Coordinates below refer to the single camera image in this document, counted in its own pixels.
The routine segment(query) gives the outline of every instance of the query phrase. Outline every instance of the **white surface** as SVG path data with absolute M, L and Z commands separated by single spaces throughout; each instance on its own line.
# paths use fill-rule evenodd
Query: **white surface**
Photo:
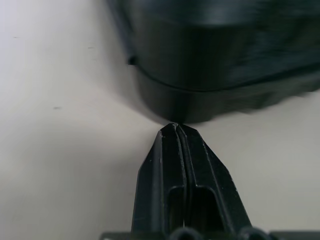
M 0 239 L 129 230 L 165 121 L 140 102 L 99 0 L 0 0 Z M 320 229 L 320 94 L 193 125 L 251 222 Z

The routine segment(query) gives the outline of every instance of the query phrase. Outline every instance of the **white table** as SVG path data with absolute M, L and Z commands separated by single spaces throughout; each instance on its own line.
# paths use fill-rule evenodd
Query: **white table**
M 0 239 L 96 240 L 131 227 L 138 169 L 167 122 L 101 0 L 0 0 Z M 192 125 L 253 225 L 320 229 L 320 94 Z

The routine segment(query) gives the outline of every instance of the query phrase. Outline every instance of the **black plastic object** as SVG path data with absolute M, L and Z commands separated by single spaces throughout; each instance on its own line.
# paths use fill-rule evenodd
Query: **black plastic object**
M 102 240 L 319 240 L 252 227 L 223 163 L 193 128 L 162 128 L 138 174 L 131 233 Z
M 106 0 L 145 103 L 174 122 L 320 88 L 318 0 Z

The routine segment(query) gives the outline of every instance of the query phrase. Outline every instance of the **black plastic part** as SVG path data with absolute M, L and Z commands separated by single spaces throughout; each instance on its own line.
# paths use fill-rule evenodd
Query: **black plastic part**
M 200 134 L 168 124 L 139 170 L 132 232 L 168 235 L 183 225 L 234 235 L 251 226 L 228 170 Z
M 203 122 L 320 88 L 317 0 L 106 1 L 163 118 Z

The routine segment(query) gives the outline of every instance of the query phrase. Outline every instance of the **black plastic container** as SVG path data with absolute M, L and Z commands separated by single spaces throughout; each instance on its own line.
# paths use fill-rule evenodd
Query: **black plastic container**
M 142 98 L 175 122 L 320 88 L 317 0 L 107 0 Z

